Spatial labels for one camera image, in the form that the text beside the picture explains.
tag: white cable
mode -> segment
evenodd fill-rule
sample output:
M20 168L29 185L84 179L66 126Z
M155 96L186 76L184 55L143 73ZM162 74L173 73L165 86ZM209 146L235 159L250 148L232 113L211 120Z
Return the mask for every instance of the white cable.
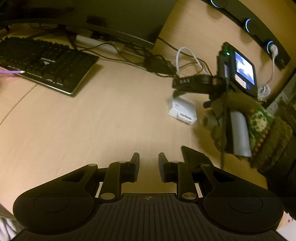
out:
M264 98L266 98L267 96L269 96L270 93L271 93L271 89L268 86L268 83L270 81L272 81L272 79L273 79L273 76L274 76L274 68L275 68L274 60L277 57L277 55L279 54L279 50L278 50L278 48L277 48L276 45L272 44L270 46L270 52L272 53L272 55L271 55L272 56L272 73L271 73L271 78L264 85L262 85L262 86L260 86L258 88L258 98L260 100L263 100Z
M197 57L195 56L195 54L187 47L181 47L178 49L177 51L177 54L176 54L176 69L177 69L177 75L179 76L180 74L180 68L179 68L179 55L181 53L181 51L185 49L187 51L190 52L191 56L195 59L195 61L197 62L197 64L200 66L200 68L202 68L202 71L205 73L205 74L208 74L205 69L203 68L203 66L201 65L201 63L199 62L199 60L197 59Z

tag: screw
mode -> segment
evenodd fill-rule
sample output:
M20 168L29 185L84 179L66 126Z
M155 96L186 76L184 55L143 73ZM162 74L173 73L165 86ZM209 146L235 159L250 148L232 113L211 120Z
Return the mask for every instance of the screw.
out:
M182 195L182 197L187 200L193 200L193 199L196 199L196 194L194 194L192 192L186 192Z
M104 200L112 200L113 198L115 198L115 195L110 192L105 192L101 195L101 198Z

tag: purple pen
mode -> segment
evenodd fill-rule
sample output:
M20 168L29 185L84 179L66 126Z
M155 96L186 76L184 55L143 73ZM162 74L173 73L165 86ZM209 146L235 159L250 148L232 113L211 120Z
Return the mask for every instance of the purple pen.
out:
M22 70L5 70L5 71L0 71L0 74L23 74L24 71Z

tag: device screen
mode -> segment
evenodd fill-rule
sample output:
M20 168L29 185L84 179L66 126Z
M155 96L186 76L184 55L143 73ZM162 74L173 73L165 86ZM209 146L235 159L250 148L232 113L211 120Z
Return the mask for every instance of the device screen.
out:
M235 60L237 63L237 72L255 85L254 81L254 71L252 65L241 57L237 52L235 52Z

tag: white box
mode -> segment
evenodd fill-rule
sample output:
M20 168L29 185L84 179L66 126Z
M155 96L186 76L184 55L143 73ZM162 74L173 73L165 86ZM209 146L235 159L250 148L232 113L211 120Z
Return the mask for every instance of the white box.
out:
M197 120L195 103L183 96L172 98L171 110L168 114L190 125Z

